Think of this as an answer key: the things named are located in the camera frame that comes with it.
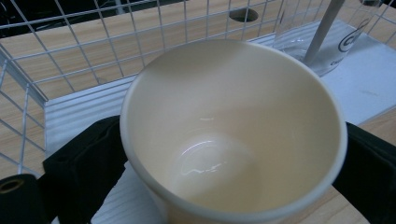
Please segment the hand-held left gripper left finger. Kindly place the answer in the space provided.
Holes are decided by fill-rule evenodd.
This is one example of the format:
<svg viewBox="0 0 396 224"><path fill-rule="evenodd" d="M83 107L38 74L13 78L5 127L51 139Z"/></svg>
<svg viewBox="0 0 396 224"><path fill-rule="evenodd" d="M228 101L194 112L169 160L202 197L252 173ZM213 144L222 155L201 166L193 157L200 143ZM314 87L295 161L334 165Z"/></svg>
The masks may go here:
<svg viewBox="0 0 396 224"><path fill-rule="evenodd" d="M43 161L47 218L61 224L90 222L122 176L125 162L120 118L96 121Z"/></svg>

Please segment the cream ceramic mug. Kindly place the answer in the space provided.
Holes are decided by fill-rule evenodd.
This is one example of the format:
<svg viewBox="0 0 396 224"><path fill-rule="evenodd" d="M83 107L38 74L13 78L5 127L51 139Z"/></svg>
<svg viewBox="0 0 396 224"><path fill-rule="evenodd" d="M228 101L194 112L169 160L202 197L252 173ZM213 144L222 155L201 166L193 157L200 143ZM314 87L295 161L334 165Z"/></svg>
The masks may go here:
<svg viewBox="0 0 396 224"><path fill-rule="evenodd" d="M274 224L321 197L347 154L331 92L278 50L207 40L167 51L127 91L125 153L165 224Z"/></svg>

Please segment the white tumbler with grey lid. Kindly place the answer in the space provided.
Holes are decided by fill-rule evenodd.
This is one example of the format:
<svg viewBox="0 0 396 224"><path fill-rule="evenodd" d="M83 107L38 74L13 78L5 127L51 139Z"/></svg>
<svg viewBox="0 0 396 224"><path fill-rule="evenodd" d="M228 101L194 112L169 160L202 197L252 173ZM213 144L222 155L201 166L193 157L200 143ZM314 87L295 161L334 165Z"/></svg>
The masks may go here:
<svg viewBox="0 0 396 224"><path fill-rule="evenodd" d="M324 76L347 56L382 0L282 0L273 47Z"/></svg>

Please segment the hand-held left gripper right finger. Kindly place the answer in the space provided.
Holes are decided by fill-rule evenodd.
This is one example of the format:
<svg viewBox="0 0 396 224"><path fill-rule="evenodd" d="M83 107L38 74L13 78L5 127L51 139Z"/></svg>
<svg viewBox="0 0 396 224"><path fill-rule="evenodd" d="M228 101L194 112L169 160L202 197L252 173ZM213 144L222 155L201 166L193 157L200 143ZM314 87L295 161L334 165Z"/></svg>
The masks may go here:
<svg viewBox="0 0 396 224"><path fill-rule="evenodd" d="M396 146L348 123L347 152L333 186L371 224L396 224Z"/></svg>

